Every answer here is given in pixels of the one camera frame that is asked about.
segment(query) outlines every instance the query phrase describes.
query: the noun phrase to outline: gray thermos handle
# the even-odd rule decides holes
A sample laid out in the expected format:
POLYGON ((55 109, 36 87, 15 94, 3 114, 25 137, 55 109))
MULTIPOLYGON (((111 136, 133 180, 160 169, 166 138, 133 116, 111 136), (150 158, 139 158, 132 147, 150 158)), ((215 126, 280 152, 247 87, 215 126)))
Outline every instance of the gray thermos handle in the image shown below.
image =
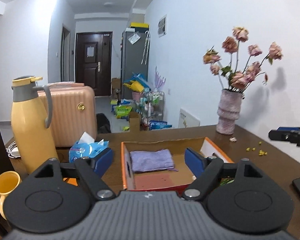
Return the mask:
POLYGON ((42 87, 34 87, 36 91, 44 91, 47 96, 47 101, 48 101, 48 117, 46 118, 45 124, 46 128, 48 129, 51 124, 52 120, 52 97, 50 93, 50 89, 48 86, 42 86, 42 87))

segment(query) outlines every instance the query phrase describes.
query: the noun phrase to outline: yellow mug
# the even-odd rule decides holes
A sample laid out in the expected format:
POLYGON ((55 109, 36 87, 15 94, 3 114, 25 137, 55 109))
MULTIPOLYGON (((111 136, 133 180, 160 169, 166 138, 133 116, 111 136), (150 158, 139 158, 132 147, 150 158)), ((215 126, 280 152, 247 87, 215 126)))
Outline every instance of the yellow mug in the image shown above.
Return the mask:
POLYGON ((0 214, 6 220, 3 213, 3 202, 6 197, 20 184, 21 178, 15 171, 6 171, 0 174, 0 214))

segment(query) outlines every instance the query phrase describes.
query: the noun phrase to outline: baseboard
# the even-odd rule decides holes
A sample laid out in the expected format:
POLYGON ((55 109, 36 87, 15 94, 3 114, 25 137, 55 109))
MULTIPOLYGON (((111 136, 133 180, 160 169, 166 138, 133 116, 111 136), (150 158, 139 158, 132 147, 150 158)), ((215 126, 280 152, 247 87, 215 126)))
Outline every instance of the baseboard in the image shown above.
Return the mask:
POLYGON ((11 121, 1 121, 0 125, 11 125, 11 121))

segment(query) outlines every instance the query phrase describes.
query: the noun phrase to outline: metal screw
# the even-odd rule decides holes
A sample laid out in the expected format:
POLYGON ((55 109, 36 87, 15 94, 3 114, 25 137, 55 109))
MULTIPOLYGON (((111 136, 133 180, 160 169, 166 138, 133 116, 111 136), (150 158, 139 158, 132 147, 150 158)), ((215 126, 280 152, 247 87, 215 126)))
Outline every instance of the metal screw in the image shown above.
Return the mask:
POLYGON ((201 194, 200 191, 197 190, 197 189, 195 189, 195 188, 187 189, 187 190, 185 191, 185 195, 186 195, 187 197, 199 197, 200 194, 201 194))
POLYGON ((100 198, 110 198, 113 196, 113 192, 109 189, 102 189, 97 193, 100 198))

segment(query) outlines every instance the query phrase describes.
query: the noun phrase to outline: yellow box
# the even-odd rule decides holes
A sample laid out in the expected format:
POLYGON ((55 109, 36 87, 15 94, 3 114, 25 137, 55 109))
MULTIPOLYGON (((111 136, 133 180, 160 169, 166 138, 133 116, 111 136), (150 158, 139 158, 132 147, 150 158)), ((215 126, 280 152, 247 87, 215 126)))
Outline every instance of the yellow box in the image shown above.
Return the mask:
POLYGON ((133 28, 133 27, 149 28, 149 24, 148 23, 131 23, 130 28, 133 28))

